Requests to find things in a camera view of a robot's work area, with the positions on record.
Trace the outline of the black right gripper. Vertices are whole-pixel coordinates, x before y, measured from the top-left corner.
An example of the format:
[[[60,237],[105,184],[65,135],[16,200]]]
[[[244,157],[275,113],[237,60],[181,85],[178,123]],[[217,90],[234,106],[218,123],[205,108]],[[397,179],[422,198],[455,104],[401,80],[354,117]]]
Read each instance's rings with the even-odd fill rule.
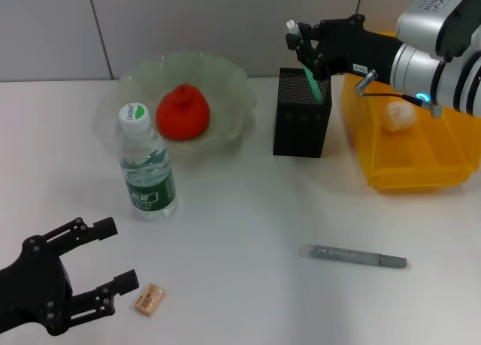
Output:
[[[378,82],[388,83],[402,42],[365,30],[364,21],[365,16],[358,14],[314,25],[299,22],[299,35],[286,34],[286,43],[315,80],[341,73],[362,76],[361,68],[366,67],[375,70]],[[321,47],[317,50],[310,41],[318,41]]]

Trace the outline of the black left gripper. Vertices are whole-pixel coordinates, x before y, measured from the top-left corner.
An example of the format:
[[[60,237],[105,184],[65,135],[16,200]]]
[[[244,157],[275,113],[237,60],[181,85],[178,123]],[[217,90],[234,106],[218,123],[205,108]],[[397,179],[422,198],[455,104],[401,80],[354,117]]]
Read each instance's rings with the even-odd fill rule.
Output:
[[[114,297],[139,288],[135,270],[72,297],[70,280],[59,256],[117,234],[112,217],[94,222],[91,227],[77,217],[44,238],[36,235],[24,240],[17,260],[1,270],[1,332],[34,322],[45,327],[48,334],[58,336],[69,329],[70,323],[114,315]]]

